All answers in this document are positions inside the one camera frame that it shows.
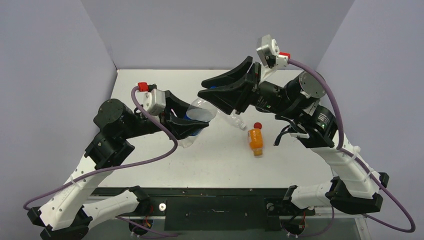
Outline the red bottle cap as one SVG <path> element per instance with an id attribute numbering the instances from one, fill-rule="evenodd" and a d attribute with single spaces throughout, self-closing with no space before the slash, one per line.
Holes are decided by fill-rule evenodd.
<path id="1" fill-rule="evenodd" d="M 259 130 L 261 130 L 261 129 L 262 129 L 262 127 L 263 127 L 263 125 L 262 125 L 260 122 L 255 122 L 255 123 L 254 123 L 254 125 L 253 125 L 253 127 L 254 127 L 255 129 L 259 129 Z"/>

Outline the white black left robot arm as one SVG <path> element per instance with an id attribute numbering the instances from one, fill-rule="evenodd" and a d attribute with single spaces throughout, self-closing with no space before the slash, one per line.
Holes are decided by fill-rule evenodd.
<path id="1" fill-rule="evenodd" d="M 129 139 L 164 132 L 174 144 L 206 128 L 207 122 L 179 118 L 189 104 L 170 91 L 159 95 L 159 109 L 152 113 L 134 102 L 134 110 L 116 98 L 105 101 L 94 118 L 99 132 L 85 149 L 79 164 L 63 186 L 47 193 L 49 200 L 39 207 L 28 207 L 32 224 L 43 228 L 43 240 L 80 240 L 90 229 L 122 214 L 150 214 L 153 205 L 139 186 L 128 187 L 118 195 L 95 203 L 87 199 L 113 171 L 124 169 L 124 160 L 134 146 Z"/>

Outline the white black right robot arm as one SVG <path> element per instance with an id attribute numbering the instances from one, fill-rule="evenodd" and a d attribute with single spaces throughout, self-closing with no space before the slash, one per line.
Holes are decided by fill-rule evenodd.
<path id="1" fill-rule="evenodd" d="M 283 209 L 294 214 L 312 207 L 333 207 L 345 214 L 363 215 L 381 210 L 379 194 L 388 174 L 372 170 L 341 132 L 334 111 L 320 105 L 326 90 L 315 74 L 301 72 L 284 86 L 263 80 L 262 66 L 248 56 L 234 69 L 201 82 L 198 96 L 226 114 L 243 113 L 249 106 L 289 123 L 282 136 L 296 138 L 319 155 L 335 172 L 322 184 L 289 187 Z"/>

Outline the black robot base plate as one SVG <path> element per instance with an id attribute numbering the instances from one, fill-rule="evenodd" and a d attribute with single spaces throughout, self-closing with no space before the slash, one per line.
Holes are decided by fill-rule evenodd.
<path id="1" fill-rule="evenodd" d="M 166 231 L 280 231 L 281 221 L 313 216 L 288 201 L 287 188 L 144 188 L 150 202 L 125 217 L 163 220 Z"/>

